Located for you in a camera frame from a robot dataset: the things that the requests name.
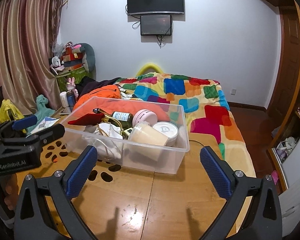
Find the pink lid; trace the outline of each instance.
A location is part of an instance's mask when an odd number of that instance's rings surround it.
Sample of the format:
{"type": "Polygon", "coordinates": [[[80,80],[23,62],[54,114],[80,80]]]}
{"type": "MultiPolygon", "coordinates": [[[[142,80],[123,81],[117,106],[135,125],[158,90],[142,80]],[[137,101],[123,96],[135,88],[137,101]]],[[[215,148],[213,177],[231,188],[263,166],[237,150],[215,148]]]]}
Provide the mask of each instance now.
{"type": "Polygon", "coordinates": [[[158,121],[157,115],[147,109],[141,109],[138,111],[132,120],[132,126],[134,127],[139,122],[148,122],[150,126],[154,125],[158,121]]]}

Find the bolt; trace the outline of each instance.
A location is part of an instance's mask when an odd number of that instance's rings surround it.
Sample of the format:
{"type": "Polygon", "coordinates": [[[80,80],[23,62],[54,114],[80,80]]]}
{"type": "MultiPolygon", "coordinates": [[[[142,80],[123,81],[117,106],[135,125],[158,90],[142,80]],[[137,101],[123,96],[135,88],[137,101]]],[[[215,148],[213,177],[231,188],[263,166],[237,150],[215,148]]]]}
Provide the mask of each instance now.
{"type": "Polygon", "coordinates": [[[26,175],[26,180],[31,180],[32,179],[32,174],[26,175]]]}
{"type": "Polygon", "coordinates": [[[266,179],[271,181],[272,180],[272,176],[271,175],[266,175],[266,179]]]}
{"type": "Polygon", "coordinates": [[[243,172],[242,171],[236,171],[235,175],[239,178],[243,177],[243,172]]]}
{"type": "Polygon", "coordinates": [[[54,176],[60,177],[62,175],[62,171],[55,171],[54,176]]]}

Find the yellow cloth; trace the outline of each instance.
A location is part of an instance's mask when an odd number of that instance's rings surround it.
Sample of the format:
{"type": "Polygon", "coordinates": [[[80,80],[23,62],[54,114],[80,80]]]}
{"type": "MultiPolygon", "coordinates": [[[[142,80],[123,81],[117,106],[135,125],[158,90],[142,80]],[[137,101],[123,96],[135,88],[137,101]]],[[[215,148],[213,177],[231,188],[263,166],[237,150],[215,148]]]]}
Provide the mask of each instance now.
{"type": "Polygon", "coordinates": [[[16,108],[16,106],[9,99],[2,100],[0,107],[0,123],[5,121],[20,120],[22,118],[24,118],[23,114],[21,114],[19,109],[16,108]]]}

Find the curtain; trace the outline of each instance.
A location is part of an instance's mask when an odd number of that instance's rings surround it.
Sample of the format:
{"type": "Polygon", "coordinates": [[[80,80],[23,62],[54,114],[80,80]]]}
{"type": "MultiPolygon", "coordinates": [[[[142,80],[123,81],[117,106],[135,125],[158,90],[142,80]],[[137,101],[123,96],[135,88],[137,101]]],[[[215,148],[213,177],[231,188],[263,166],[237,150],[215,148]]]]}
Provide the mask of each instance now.
{"type": "Polygon", "coordinates": [[[36,97],[61,106],[59,88],[50,72],[51,0],[2,0],[0,3],[0,86],[23,113],[36,111],[36,97]]]}
{"type": "Polygon", "coordinates": [[[50,42],[51,47],[53,43],[57,41],[59,28],[60,28],[62,3],[63,0],[51,1],[51,42],[50,42]]]}

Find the wooden door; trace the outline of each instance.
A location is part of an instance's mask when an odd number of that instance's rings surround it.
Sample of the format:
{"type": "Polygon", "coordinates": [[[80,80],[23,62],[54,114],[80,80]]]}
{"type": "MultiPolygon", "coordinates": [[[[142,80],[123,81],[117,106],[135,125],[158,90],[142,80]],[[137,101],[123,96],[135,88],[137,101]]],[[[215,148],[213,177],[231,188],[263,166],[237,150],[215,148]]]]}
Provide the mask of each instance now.
{"type": "Polygon", "coordinates": [[[300,23],[297,10],[280,9],[282,25],[281,64],[268,108],[269,116],[280,126],[296,90],[300,70],[300,23]]]}

